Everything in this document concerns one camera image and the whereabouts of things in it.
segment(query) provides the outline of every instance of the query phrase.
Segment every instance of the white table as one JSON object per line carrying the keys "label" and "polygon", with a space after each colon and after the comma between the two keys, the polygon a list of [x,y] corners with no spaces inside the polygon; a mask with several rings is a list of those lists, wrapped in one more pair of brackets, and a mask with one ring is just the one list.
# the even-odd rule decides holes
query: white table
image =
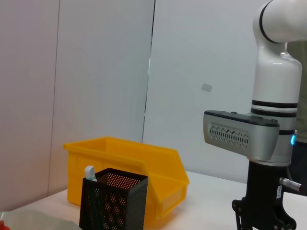
{"label": "white table", "polygon": [[[234,199],[245,196],[246,184],[188,172],[187,200],[151,230],[236,230]],[[68,203],[67,190],[26,205],[19,210],[37,210],[79,224],[80,207]],[[307,225],[307,197],[285,193],[286,212],[297,222],[297,230]]]}

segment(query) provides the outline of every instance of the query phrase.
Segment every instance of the black mesh pen holder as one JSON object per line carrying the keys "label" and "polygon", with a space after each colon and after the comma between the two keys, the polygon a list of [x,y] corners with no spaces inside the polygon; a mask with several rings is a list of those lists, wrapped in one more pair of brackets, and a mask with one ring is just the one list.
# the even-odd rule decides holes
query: black mesh pen holder
{"label": "black mesh pen holder", "polygon": [[82,230],[143,230],[148,177],[105,169],[83,179]]}

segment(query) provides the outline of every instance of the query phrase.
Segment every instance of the yellow storage bin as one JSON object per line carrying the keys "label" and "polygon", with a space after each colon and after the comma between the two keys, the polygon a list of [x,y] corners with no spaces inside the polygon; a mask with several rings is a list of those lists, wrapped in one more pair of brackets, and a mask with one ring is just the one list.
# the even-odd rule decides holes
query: yellow storage bin
{"label": "yellow storage bin", "polygon": [[149,176],[145,225],[164,217],[186,198],[189,179],[176,150],[116,138],[64,144],[69,151],[68,201],[80,205],[84,169],[106,168]]}

